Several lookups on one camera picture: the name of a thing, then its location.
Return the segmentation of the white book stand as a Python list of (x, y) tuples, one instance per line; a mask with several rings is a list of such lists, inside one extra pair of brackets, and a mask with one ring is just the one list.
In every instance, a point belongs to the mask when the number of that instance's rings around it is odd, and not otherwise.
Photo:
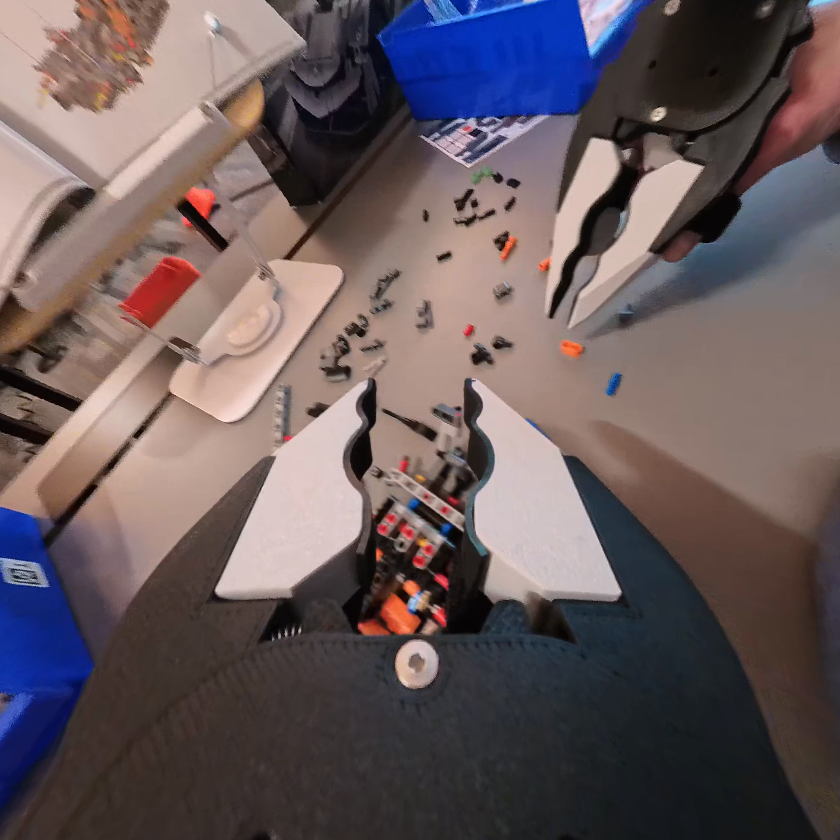
[[(286, 67), (300, 53), (274, 69)], [(224, 106), (223, 115), (233, 118), (234, 139), (224, 145), (223, 154), (214, 160), (211, 168), (202, 173), (193, 171), (197, 178), (191, 185), (205, 181), (216, 192), (236, 225), (236, 243), (248, 248), (255, 263), (250, 278), (196, 343), (166, 338), (161, 327), (145, 329), (136, 324), (181, 358), (170, 380), (170, 393), (226, 424), (238, 422), (256, 407), (343, 283), (342, 270), (336, 266), (296, 265), (288, 260), (264, 257), (234, 205), (214, 180), (215, 165), (261, 119), (264, 98), (260, 79), (266, 73)], [(37, 311), (25, 310), (10, 299), (2, 303), (2, 351), (25, 346), (45, 331), (57, 315), (73, 308), (79, 295), (138, 244), (152, 223), (180, 203), (188, 190), (165, 193), (104, 257), (78, 272), (57, 300), (47, 302)]]

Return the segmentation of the red storage bin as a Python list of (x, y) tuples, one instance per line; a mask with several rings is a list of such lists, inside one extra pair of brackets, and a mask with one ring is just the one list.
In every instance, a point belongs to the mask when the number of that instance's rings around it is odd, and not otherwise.
[(145, 329), (154, 328), (200, 277), (201, 272), (189, 261), (164, 257), (119, 304), (121, 318)]

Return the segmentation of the person's right hand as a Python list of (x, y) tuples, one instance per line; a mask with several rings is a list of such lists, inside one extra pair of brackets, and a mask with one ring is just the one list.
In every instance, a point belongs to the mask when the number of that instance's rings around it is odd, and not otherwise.
[(812, 10), (812, 35), (788, 68), (790, 93), (773, 115), (758, 151), (732, 187), (741, 196), (772, 170), (839, 131), (839, 2)]

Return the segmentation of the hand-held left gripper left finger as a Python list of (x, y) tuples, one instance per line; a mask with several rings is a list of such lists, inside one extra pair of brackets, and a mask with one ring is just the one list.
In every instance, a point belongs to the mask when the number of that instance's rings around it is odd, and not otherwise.
[(343, 606), (359, 589), (371, 539), (376, 382), (353, 386), (273, 455), (215, 587), (228, 602)]

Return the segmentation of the dark lego set box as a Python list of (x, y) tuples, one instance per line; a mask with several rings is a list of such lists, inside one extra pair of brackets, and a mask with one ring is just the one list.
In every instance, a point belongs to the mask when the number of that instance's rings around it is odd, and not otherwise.
[(254, 152), (292, 207), (320, 203), (405, 103), (380, 34), (404, 1), (269, 1), (305, 46), (263, 77)]

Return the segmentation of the clear plastic bags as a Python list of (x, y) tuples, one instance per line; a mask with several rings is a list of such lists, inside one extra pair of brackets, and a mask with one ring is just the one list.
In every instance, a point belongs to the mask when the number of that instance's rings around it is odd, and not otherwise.
[[(467, 16), (495, 13), (507, 7), (532, 4), (533, 1), (423, 1), (432, 21), (447, 23)], [(592, 55), (615, 29), (617, 21), (637, 2), (632, 1), (573, 1), (564, 2), (573, 8), (572, 18), (584, 34)]]

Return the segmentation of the lego sticker sheet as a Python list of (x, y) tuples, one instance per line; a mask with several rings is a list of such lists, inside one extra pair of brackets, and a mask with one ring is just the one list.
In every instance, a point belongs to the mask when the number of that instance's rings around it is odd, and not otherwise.
[(472, 168), (549, 117), (540, 114), (436, 120), (420, 124), (418, 136), (450, 160)]

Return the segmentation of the lego pieces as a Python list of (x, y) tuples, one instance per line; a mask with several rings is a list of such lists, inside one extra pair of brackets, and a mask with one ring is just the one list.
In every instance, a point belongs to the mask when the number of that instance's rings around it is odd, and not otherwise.
[[(335, 263), (345, 281), (284, 374), (293, 429), (379, 359), (378, 407), (424, 421), (433, 404), (462, 405), (472, 376), (561, 435), (637, 427), (649, 414), (628, 333), (587, 339), (569, 335), (560, 314), (544, 316), (538, 263), (550, 251), (560, 163), (501, 158), (491, 167), (519, 188), (490, 179), (476, 187), (478, 207), (461, 212), (454, 199), (470, 188), (468, 172), (411, 137), (372, 163), (311, 236), (298, 257)], [(562, 355), (563, 340), (584, 345), (582, 356)], [(610, 397), (616, 372), (623, 381)]]

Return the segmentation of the partly built lego model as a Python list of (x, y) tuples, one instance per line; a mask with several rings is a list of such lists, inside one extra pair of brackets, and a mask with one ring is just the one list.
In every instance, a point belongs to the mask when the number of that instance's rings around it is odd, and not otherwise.
[(404, 455), (388, 470), (369, 469), (386, 494), (372, 516), (373, 574), (355, 630), (365, 638), (474, 633), (489, 607), (466, 585), (466, 510), (476, 475), (464, 407), (438, 403), (428, 421), (389, 407), (380, 414), (429, 444), (431, 459)]

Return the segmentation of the blue storage bin with label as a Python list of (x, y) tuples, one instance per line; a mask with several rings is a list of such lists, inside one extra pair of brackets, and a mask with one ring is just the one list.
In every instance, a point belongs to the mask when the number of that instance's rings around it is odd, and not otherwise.
[(38, 521), (1, 509), (1, 809), (61, 739), (93, 663)]

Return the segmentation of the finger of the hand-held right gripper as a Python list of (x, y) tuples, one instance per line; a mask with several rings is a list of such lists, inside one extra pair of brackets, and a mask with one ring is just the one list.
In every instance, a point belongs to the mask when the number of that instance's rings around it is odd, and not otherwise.
[(621, 233), (601, 254), (589, 282), (575, 297), (568, 321), (570, 329), (595, 315), (656, 261), (655, 241), (704, 169), (702, 164), (678, 158), (640, 179), (629, 199)]
[(612, 140), (588, 141), (554, 222), (546, 288), (546, 315), (550, 319), (571, 287), (578, 264), (590, 251), (595, 220), (611, 203), (623, 170), (623, 153)]

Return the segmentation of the open lego instruction booklet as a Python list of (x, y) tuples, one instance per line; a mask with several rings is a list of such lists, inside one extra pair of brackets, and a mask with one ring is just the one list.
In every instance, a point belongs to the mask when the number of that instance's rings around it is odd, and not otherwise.
[(267, 2), (2, 2), (2, 303), (35, 312), (234, 139), (302, 51)]

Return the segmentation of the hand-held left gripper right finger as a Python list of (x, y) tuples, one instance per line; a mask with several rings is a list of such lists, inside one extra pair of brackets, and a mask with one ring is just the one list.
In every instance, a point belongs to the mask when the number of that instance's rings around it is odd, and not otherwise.
[(453, 629), (499, 602), (528, 617), (552, 602), (617, 604), (622, 587), (558, 445), (478, 379), (466, 379), (467, 466), (476, 478), (453, 571)]

